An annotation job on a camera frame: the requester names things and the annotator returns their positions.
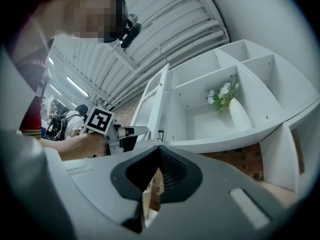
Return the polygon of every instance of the red shirt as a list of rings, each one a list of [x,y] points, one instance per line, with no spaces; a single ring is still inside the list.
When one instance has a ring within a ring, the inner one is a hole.
[[[15,35],[14,41],[9,46],[9,54],[12,54],[14,49],[16,49],[19,35],[26,23],[30,20],[32,14],[36,11],[37,7],[41,3],[47,1],[49,0],[34,1],[31,8],[28,10],[18,33]],[[21,76],[35,92],[35,97],[23,118],[20,130],[23,134],[32,135],[37,138],[41,137],[41,103],[50,79],[48,57],[53,43],[54,39],[50,40],[43,48],[28,55],[15,65]]]

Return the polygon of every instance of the white sleeve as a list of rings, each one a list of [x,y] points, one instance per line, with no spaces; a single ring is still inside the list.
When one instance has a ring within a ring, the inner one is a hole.
[[[44,111],[50,112],[51,102],[50,102],[50,101],[47,101],[46,103],[44,103],[43,109],[44,109]]]
[[[77,120],[76,122],[74,122],[73,126],[72,126],[72,131],[75,130],[80,130],[82,126],[82,118],[80,117],[79,120]]]

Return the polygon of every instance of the white bookcase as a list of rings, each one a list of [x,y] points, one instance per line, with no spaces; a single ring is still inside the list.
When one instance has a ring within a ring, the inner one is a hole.
[[[320,156],[314,147],[320,136],[313,136],[315,131],[320,133],[320,125],[314,123],[320,114],[320,95],[297,68],[247,40],[210,50],[170,71],[168,68],[150,80],[132,119],[131,125],[150,128],[137,145],[161,144],[207,153],[260,143],[264,180],[298,193],[296,198],[306,194]],[[214,106],[207,104],[208,91],[219,90],[235,75],[240,84],[236,98],[253,125],[246,131],[235,129],[229,111],[218,115]],[[143,106],[150,93],[158,105],[149,102]],[[157,140],[159,130],[164,131],[162,143]],[[294,130],[305,163],[301,175]]]

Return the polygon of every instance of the man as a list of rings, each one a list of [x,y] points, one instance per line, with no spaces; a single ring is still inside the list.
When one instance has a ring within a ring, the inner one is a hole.
[[[78,131],[81,130],[82,125],[84,124],[84,120],[82,117],[88,112],[88,107],[86,105],[80,105],[75,108],[75,111],[69,111],[65,118],[69,118],[73,115],[76,115],[70,118],[67,121],[67,125],[64,132],[64,139],[70,139],[78,135]]]
[[[49,80],[47,69],[55,37],[99,38],[105,43],[119,38],[126,29],[124,0],[19,0],[19,10],[10,12],[13,28],[5,28],[6,48],[17,70],[35,92],[20,130],[41,137],[40,105]],[[83,134],[63,141],[39,139],[56,149],[62,159],[103,156],[106,140],[100,134]]]
[[[57,114],[59,101],[57,99],[53,99],[52,101],[44,101],[41,106],[41,119],[43,121],[49,122],[51,119],[51,114]]]

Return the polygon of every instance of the white vase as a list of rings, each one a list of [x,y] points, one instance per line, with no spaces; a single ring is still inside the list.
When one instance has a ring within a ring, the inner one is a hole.
[[[242,132],[253,128],[247,112],[236,98],[230,101],[229,110],[237,131]]]

